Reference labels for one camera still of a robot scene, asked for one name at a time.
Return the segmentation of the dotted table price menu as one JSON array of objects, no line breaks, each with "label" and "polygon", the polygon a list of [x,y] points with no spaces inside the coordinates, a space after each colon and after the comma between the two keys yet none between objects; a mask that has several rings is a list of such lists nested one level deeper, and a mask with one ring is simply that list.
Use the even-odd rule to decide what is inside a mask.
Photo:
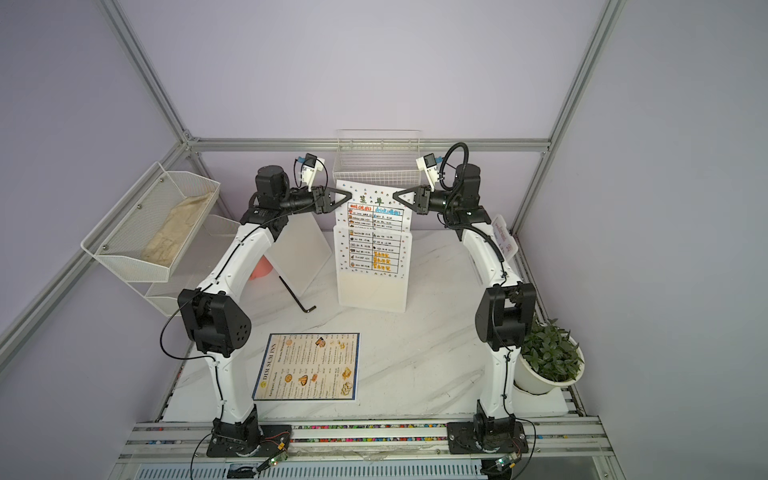
[{"label": "dotted table price menu", "polygon": [[351,198],[335,211],[334,254],[339,272],[408,277],[413,212],[396,201],[396,187],[339,180]]}]

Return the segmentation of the large white board front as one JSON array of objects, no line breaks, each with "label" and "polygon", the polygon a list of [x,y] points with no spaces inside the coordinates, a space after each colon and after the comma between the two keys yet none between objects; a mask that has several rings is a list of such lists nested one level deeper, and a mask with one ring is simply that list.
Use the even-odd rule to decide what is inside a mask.
[{"label": "large white board front", "polygon": [[407,306],[412,241],[410,232],[335,227],[339,303],[403,313]]}]

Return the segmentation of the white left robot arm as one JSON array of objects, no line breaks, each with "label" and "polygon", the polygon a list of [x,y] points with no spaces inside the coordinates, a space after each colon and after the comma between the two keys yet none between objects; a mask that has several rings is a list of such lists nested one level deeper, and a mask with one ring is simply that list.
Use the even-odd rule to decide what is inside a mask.
[{"label": "white left robot arm", "polygon": [[288,174],[277,165],[260,168],[255,186],[222,258],[197,287],[178,294],[178,308],[172,315],[181,317],[194,349],[185,356],[161,349],[174,360],[206,362],[215,391],[216,427],[255,421],[245,368],[238,359],[238,350],[251,334],[252,322],[240,299],[252,271],[277,242],[291,216],[328,214],[352,198],[351,192],[327,185],[292,187]]}]

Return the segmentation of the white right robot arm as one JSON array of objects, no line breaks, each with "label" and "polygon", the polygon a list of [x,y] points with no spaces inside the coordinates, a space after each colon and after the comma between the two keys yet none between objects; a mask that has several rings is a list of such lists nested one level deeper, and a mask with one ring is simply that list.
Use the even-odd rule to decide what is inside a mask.
[{"label": "white right robot arm", "polygon": [[474,325],[490,358],[478,406],[488,420],[513,425],[522,420],[514,413],[511,387],[525,337],[532,330],[535,287],[512,274],[494,236],[492,219],[481,205],[481,169],[470,162],[469,146],[457,142],[441,157],[422,156],[417,167],[428,183],[399,190],[392,198],[418,215],[436,214],[469,252],[483,286]]}]

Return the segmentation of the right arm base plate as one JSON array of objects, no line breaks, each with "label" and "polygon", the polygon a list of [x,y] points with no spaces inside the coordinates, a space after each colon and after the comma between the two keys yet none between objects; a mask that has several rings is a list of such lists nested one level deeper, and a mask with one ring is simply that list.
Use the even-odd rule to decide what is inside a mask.
[{"label": "right arm base plate", "polygon": [[474,422],[446,424],[448,448],[451,454],[506,454],[528,453],[527,436],[522,423],[509,421],[498,428],[476,426]]}]

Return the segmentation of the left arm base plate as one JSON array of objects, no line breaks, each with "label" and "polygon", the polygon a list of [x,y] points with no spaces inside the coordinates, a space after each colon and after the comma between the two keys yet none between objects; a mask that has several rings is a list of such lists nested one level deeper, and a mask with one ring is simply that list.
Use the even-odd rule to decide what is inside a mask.
[{"label": "left arm base plate", "polygon": [[291,435],[290,425],[262,425],[257,420],[230,424],[216,419],[206,456],[274,457],[288,449]]}]

